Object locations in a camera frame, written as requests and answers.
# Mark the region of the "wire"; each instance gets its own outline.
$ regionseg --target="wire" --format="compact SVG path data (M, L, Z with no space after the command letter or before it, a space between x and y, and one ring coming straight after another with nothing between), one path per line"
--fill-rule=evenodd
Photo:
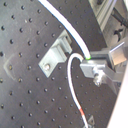
M49 10L49 12L51 12L64 25L64 27L69 31L69 33L76 40L77 44L81 48L86 59L91 59L91 55L89 53L89 50L88 50L84 40L80 37L78 32L73 28L73 26L68 22L68 20L55 7L53 7L53 5L51 5L47 0L39 0L39 2L47 10Z
M72 97L73 97L73 100L76 104L76 106L78 107L80 113L81 113L81 116L83 118L83 122L85 124L85 128L88 128L88 123L87 123L87 120L86 120L86 117L85 117L85 114L77 100L77 97L75 95L75 91L74 91L74 88L73 88L73 83L72 83L72 78L71 78L71 64L72 64L72 60L74 58L78 58L80 60L80 62L82 62L82 60L84 59L80 54L78 53L73 53L69 60L68 60L68 65L67 65L67 75L68 75L68 83L69 83L69 87L70 87L70 91L71 91L71 94L72 94Z

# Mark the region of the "black perforated surface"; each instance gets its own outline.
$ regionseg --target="black perforated surface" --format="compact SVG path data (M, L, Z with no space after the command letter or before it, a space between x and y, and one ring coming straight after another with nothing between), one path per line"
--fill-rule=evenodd
M90 50L106 46L87 0L49 1ZM36 0L1 0L0 17L0 128L82 128L68 87L67 62L58 64L50 78L38 66L63 25ZM82 54L71 39L73 52ZM78 60L72 66L74 87L87 119L94 115L96 128L105 128L116 96L107 85L97 88L92 79L86 79Z

